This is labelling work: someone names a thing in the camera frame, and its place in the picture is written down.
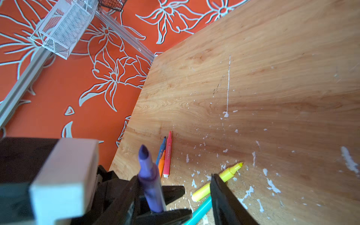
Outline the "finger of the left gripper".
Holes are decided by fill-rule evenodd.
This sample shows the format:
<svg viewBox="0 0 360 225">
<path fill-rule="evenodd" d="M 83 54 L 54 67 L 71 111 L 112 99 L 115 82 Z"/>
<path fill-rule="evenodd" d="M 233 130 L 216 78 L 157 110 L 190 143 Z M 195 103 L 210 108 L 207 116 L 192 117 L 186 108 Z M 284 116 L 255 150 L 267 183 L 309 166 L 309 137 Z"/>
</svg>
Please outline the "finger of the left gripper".
<svg viewBox="0 0 360 225">
<path fill-rule="evenodd" d="M 119 179 L 100 183 L 95 192 L 94 206 L 96 219 L 94 225 L 138 225 L 140 214 L 139 179 L 134 176 L 126 183 L 120 193 Z"/>
<path fill-rule="evenodd" d="M 139 192 L 139 210 L 135 219 L 136 225 L 183 225 L 192 218 L 192 210 L 189 208 L 168 209 L 167 206 L 181 199 L 186 190 L 184 186 L 163 186 L 165 210 L 155 213 L 150 210 L 143 189 Z"/>
</svg>

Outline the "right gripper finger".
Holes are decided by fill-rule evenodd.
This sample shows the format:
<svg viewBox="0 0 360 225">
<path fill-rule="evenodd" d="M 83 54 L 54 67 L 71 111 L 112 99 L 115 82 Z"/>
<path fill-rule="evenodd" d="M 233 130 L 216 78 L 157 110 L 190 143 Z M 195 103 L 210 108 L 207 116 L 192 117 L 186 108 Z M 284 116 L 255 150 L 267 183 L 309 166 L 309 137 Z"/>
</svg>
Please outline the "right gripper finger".
<svg viewBox="0 0 360 225">
<path fill-rule="evenodd" d="M 237 200 L 219 175 L 213 174 L 210 183 L 212 209 L 216 225 L 257 225 L 258 222 Z"/>
</svg>

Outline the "green marker pen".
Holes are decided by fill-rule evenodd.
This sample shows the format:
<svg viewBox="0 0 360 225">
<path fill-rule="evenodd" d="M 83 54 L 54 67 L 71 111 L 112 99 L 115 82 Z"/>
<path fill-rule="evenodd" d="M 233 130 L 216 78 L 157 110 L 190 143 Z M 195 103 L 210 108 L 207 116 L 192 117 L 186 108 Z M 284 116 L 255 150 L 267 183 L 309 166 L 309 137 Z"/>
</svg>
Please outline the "green marker pen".
<svg viewBox="0 0 360 225">
<path fill-rule="evenodd" d="M 184 225 L 197 225 L 197 223 L 210 211 L 212 208 L 212 197 L 208 197 L 202 205 L 192 214 L 192 218 Z"/>
</svg>

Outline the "purple marker pen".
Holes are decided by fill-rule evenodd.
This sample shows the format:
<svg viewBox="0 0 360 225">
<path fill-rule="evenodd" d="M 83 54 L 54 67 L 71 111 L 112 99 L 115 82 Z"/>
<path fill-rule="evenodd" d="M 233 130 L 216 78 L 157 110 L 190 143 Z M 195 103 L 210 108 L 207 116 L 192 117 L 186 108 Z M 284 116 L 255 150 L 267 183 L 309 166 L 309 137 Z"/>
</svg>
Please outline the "purple marker pen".
<svg viewBox="0 0 360 225">
<path fill-rule="evenodd" d="M 140 164 L 138 178 L 149 208 L 155 213 L 164 212 L 166 210 L 166 203 L 158 166 L 152 161 L 151 153 L 145 145 L 141 145 L 139 149 L 138 160 Z"/>
</svg>

